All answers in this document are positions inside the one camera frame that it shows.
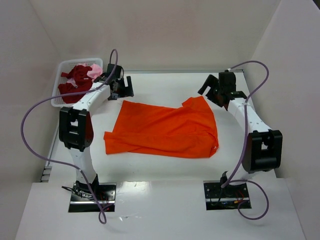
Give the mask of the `orange t shirt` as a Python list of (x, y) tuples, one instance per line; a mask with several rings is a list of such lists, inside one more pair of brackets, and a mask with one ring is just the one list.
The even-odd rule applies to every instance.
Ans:
[(214, 113), (203, 96), (179, 108), (123, 101), (114, 128), (104, 133), (108, 155), (139, 153), (200, 159), (219, 148)]

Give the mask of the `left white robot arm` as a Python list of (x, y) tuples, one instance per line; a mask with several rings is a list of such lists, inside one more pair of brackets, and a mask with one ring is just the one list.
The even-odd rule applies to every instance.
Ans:
[(127, 84), (123, 67), (109, 63), (107, 71), (93, 81), (94, 91), (86, 93), (72, 106), (62, 107), (59, 112), (59, 140), (64, 143), (77, 167), (72, 192), (82, 198), (92, 200), (93, 194), (100, 191), (90, 151), (94, 138), (92, 116), (106, 100), (134, 96), (131, 77), (126, 80)]

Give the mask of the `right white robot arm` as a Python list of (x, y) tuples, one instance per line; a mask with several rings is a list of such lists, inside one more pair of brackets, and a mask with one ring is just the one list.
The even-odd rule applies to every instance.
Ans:
[(244, 131), (240, 159), (232, 172), (224, 172), (221, 187), (240, 185), (257, 173), (269, 172), (281, 165), (283, 135), (264, 123), (249, 104), (249, 96), (236, 89), (236, 75), (230, 71), (220, 72), (218, 77), (208, 75), (198, 93), (221, 108), (225, 108)]

